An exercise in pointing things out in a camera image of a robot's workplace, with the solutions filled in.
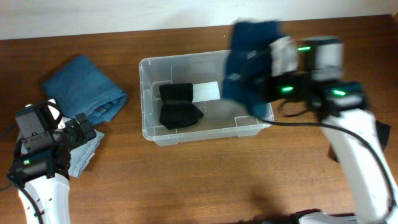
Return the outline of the dark teal garment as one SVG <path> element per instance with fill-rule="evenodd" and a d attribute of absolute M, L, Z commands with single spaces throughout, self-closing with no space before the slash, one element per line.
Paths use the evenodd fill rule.
<path fill-rule="evenodd" d="M 271 74 L 269 45 L 282 38 L 279 22 L 235 23 L 224 68 L 222 97 L 245 107 L 256 118 L 266 119 L 268 102 L 263 100 L 264 81 Z"/>

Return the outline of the black garment with tape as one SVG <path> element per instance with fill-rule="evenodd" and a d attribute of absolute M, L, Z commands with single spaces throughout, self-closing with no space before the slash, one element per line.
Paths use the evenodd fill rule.
<path fill-rule="evenodd" d="M 382 152 L 384 152 L 387 147 L 387 144 L 388 144 L 391 127 L 386 123 L 382 123 L 379 120 L 376 120 L 376 130 L 377 130 L 377 136 L 378 136 L 379 143 L 381 145 Z M 331 159 L 335 162 L 338 162 L 338 159 L 335 155 L 335 152 L 334 152 L 332 146 L 329 147 L 327 156 L 329 159 Z"/>

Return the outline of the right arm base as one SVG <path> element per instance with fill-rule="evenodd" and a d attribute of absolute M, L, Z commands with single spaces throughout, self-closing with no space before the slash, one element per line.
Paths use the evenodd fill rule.
<path fill-rule="evenodd" d="M 293 213 L 289 216 L 289 223 L 293 224 L 357 224 L 356 216 L 327 215 L 322 210 L 310 209 Z"/>

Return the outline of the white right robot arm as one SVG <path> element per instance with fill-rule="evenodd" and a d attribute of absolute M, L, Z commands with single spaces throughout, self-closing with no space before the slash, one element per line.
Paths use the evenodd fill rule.
<path fill-rule="evenodd" d="M 356 223 L 397 223 L 397 184 L 384 157 L 376 119 L 359 82 L 343 80 L 343 43 L 312 37 L 296 47 L 290 37 L 267 48 L 266 102 L 305 102 L 327 137 L 353 194 Z"/>

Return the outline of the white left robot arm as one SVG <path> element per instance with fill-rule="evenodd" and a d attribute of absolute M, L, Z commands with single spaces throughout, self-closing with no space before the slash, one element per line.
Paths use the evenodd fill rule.
<path fill-rule="evenodd" d="M 50 124 L 33 117 L 21 129 L 7 175 L 18 189 L 28 223 L 70 223 L 70 177 L 79 177 L 103 134 L 85 114 L 74 119 L 50 116 Z"/>

